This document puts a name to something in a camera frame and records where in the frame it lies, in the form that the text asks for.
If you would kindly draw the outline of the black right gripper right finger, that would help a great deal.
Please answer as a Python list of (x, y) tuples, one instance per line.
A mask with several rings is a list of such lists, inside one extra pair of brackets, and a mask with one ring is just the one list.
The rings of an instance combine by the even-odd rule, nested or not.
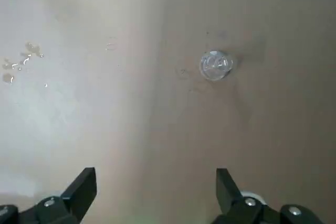
[(226, 168), (216, 170), (216, 197), (222, 213), (214, 223), (322, 223), (304, 206), (288, 204), (276, 211), (255, 195), (243, 195)]

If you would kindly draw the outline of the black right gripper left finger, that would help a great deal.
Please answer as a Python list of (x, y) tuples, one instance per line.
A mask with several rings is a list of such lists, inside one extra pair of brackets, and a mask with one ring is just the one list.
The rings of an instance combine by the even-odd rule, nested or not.
[(96, 169), (87, 167), (60, 196), (49, 196), (22, 212), (15, 205), (1, 205), (1, 223), (81, 223), (96, 195)]

